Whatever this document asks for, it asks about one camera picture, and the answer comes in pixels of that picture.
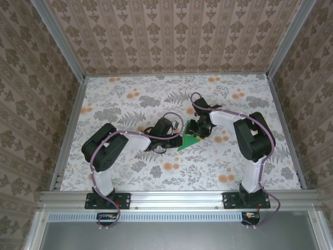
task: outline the green object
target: green object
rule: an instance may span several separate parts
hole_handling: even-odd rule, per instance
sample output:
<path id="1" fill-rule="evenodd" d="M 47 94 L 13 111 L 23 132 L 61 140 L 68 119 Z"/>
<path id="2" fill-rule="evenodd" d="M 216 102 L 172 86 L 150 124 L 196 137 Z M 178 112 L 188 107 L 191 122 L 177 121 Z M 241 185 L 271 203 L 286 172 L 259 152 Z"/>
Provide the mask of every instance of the green object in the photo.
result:
<path id="1" fill-rule="evenodd" d="M 193 144 L 196 144 L 197 142 L 200 142 L 200 139 L 196 138 L 193 134 L 191 135 L 186 134 L 186 128 L 189 125 L 189 123 L 190 121 L 186 122 L 185 130 L 183 133 L 183 145 L 180 146 L 177 151 L 180 151 L 182 149 L 192 146 Z"/>

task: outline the purple cable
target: purple cable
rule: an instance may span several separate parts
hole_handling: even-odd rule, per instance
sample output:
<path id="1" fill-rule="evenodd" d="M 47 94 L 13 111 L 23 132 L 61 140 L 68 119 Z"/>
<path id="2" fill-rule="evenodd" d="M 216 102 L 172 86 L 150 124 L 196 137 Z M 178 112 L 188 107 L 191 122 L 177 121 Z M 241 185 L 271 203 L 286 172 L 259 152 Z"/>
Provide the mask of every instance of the purple cable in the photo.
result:
<path id="1" fill-rule="evenodd" d="M 102 198 L 106 199 L 107 201 L 109 201 L 113 206 L 115 206 L 115 208 L 117 209 L 117 217 L 116 219 L 114 220 L 114 222 L 109 226 L 109 227 L 105 227 L 105 228 L 110 228 L 110 227 L 113 227 L 116 222 L 118 222 L 118 220 L 120 219 L 120 208 L 118 207 L 118 205 L 113 201 L 111 200 L 110 198 L 106 197 L 105 195 L 103 195 L 101 193 L 101 191 L 98 189 L 97 187 L 97 184 L 96 184 L 96 180 L 95 180 L 95 177 L 94 177 L 94 171 L 95 171 L 95 167 L 93 166 L 93 162 L 94 162 L 94 159 L 98 153 L 98 151 L 103 147 L 103 145 L 108 141 L 110 140 L 113 136 L 115 136 L 116 134 L 119 134 L 119 133 L 123 133 L 123 134 L 138 134 L 138 135 L 141 135 L 141 136 L 144 136 L 144 137 L 147 137 L 147 138 L 152 138 L 152 139 L 158 139 L 158 140 L 170 140 L 170 139 L 173 139 L 173 138 L 176 138 L 178 137 L 182 132 L 183 132 L 183 128 L 184 128 L 184 121 L 183 119 L 181 118 L 180 115 L 178 115 L 177 113 L 174 113 L 174 112 L 167 112 L 163 115 L 163 117 L 165 117 L 166 115 L 169 115 L 169 114 L 172 114 L 172 115 L 176 115 L 179 117 L 179 119 L 181 120 L 182 122 L 182 128 L 181 130 L 179 131 L 179 133 L 177 133 L 176 135 L 174 136 L 171 136 L 171 137 L 156 137 L 156 136 L 152 136 L 152 135 L 148 135 L 148 134 L 144 134 L 142 132 L 133 132 L 133 131 L 116 131 L 110 135 L 108 135 L 102 142 L 101 144 L 96 148 L 96 150 L 94 151 L 91 159 L 90 159 L 90 170 L 91 170 L 91 175 L 92 175 L 92 181 L 93 181 L 93 184 L 94 184 L 94 188 L 95 188 L 95 191 L 96 193 L 101 196 Z M 100 228 L 102 227 L 102 225 L 100 224 L 100 219 L 101 217 L 104 217 L 106 215 L 102 215 L 98 218 L 98 225 L 100 226 Z"/>
<path id="2" fill-rule="evenodd" d="M 267 128 L 265 128 L 265 126 L 263 124 L 261 124 L 260 122 L 258 122 L 257 120 L 253 119 L 252 117 L 249 117 L 247 115 L 244 115 L 244 114 L 241 114 L 241 113 L 237 113 L 237 112 L 234 112 L 234 111 L 231 111 L 231 110 L 227 110 L 227 109 L 219 109 L 219 108 L 202 108 L 198 105 L 196 105 L 194 102 L 193 102 L 193 96 L 197 94 L 200 96 L 200 98 L 202 98 L 202 96 L 198 93 L 198 92 L 194 92 L 192 93 L 191 97 L 190 97 L 190 100 L 191 100 L 191 103 L 193 106 L 199 108 L 199 109 L 202 109 L 202 110 L 207 110 L 207 111 L 222 111 L 222 112 L 226 112 L 226 113 L 229 113 L 229 114 L 232 114 L 232 115 L 236 115 L 236 116 L 241 116 L 241 117 L 244 117 L 244 118 L 247 118 L 249 120 L 251 120 L 252 122 L 254 122 L 255 124 L 257 124 L 268 136 L 270 142 L 271 142 L 271 147 L 272 147 L 272 150 L 271 152 L 261 161 L 261 164 L 260 164 L 260 172 L 259 172 L 259 180 L 258 180 L 258 185 L 259 187 L 261 188 L 261 190 L 269 195 L 270 197 L 272 197 L 274 200 L 277 201 L 277 208 L 276 210 L 274 211 L 274 213 L 267 219 L 265 220 L 264 222 L 261 222 L 259 223 L 258 225 L 256 225 L 256 227 L 260 227 L 264 224 L 266 224 L 267 222 L 269 222 L 270 220 L 273 219 L 273 217 L 277 214 L 277 212 L 280 210 L 280 207 L 281 207 L 281 202 L 278 198 L 276 198 L 273 194 L 269 193 L 268 191 L 265 190 L 265 188 L 261 185 L 261 180 L 262 180 L 262 173 L 263 173 L 263 170 L 264 170 L 264 163 L 273 155 L 274 153 L 274 141 L 273 141 L 273 138 L 271 136 L 271 134 L 269 133 L 269 131 L 267 130 Z M 246 220 L 244 220 L 246 223 L 250 224 L 251 226 L 254 227 L 254 225 Z"/>

